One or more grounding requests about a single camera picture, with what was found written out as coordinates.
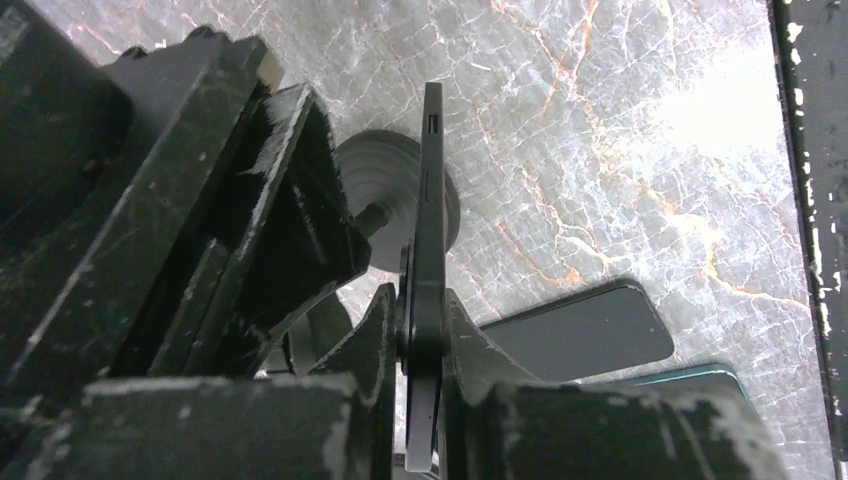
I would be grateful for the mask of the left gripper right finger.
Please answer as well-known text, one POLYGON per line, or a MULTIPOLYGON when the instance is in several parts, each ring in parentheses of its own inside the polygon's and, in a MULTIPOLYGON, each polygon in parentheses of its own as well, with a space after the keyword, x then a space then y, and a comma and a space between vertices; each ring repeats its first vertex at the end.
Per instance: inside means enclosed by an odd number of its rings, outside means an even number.
POLYGON ((534 379, 470 319, 446 291, 440 404, 444 479, 511 479, 508 454, 521 434, 516 388, 534 379))

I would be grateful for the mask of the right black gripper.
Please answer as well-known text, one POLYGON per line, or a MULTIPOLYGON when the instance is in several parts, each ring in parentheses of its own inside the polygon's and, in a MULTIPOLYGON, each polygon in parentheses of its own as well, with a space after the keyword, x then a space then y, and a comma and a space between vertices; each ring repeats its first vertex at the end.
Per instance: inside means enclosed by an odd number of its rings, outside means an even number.
POLYGON ((1 5, 1 406, 61 408, 103 377, 219 375, 225 325, 278 229, 281 72, 208 25, 93 64, 1 5))

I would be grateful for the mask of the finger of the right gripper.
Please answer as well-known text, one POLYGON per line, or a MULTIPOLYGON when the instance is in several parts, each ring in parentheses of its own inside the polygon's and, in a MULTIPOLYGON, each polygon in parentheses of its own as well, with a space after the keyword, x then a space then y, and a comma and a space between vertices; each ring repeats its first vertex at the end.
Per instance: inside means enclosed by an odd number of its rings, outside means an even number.
POLYGON ((149 374, 255 374, 369 254, 319 95, 300 83, 262 99, 164 286, 149 374))

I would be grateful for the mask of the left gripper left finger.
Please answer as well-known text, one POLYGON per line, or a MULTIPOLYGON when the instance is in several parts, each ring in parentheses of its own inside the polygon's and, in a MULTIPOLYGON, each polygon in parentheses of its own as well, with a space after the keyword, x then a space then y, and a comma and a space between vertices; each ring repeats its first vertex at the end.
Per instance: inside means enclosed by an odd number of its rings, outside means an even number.
POLYGON ((332 479, 389 479, 393 469, 396 293, 375 291, 358 325, 309 370, 347 388, 340 419, 322 446, 332 479))

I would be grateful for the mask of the black round-base phone stand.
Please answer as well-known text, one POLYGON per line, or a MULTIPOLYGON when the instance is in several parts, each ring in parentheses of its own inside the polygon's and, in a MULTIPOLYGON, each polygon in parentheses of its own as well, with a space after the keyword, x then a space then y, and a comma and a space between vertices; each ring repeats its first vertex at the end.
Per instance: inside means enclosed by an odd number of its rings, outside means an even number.
MULTIPOLYGON (((402 248, 414 235, 420 142, 390 130, 357 133, 336 149, 348 206, 371 246, 370 265, 389 273, 406 267, 402 248)), ((288 370, 304 375, 353 328, 333 292, 287 331, 288 370)))

